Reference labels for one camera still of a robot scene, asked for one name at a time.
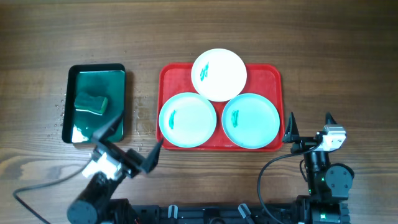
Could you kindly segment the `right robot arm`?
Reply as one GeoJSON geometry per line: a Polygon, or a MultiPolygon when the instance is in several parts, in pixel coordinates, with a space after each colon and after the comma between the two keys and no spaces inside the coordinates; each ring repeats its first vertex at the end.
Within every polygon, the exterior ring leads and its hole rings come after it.
{"type": "Polygon", "coordinates": [[[332,164],[329,154],[346,140],[344,127],[330,113],[325,115],[323,130],[314,137],[302,137],[293,114],[285,130],[283,143],[291,143],[293,155],[303,155],[308,195],[299,195],[292,205],[292,223],[344,224],[351,221],[348,204],[354,172],[342,164],[332,164]]]}

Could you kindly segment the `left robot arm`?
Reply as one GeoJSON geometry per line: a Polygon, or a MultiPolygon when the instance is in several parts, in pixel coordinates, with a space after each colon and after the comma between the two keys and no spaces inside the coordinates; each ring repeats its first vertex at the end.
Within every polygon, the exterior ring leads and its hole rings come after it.
{"type": "Polygon", "coordinates": [[[108,139],[116,133],[123,117],[123,114],[117,115],[94,131],[91,137],[91,142],[95,144],[92,159],[81,172],[91,180],[68,207],[70,223],[141,222],[129,200],[113,199],[112,195],[125,178],[132,179],[141,172],[148,174],[154,170],[163,140],[154,146],[147,157],[132,149],[123,151],[108,139]]]}

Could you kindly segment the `green dish sponge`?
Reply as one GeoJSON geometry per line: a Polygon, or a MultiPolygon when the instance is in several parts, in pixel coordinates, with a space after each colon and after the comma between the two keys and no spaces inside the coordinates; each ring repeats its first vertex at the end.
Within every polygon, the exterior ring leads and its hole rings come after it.
{"type": "Polygon", "coordinates": [[[91,96],[86,92],[80,92],[75,98],[74,107],[77,111],[102,116],[108,107],[108,103],[107,97],[91,96]]]}

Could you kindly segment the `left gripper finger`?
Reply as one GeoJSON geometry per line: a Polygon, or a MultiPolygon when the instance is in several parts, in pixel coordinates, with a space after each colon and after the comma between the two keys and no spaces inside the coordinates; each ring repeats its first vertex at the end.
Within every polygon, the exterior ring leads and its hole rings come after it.
{"type": "Polygon", "coordinates": [[[122,112],[108,121],[104,126],[94,131],[91,136],[91,142],[97,146],[104,144],[109,137],[113,136],[117,132],[117,129],[123,121],[123,118],[124,113],[122,112]]]}
{"type": "Polygon", "coordinates": [[[153,150],[151,150],[149,155],[140,164],[139,169],[141,172],[148,174],[148,173],[152,172],[155,169],[155,167],[158,165],[160,150],[162,148],[163,141],[164,141],[164,139],[161,139],[154,146],[153,150]]]}

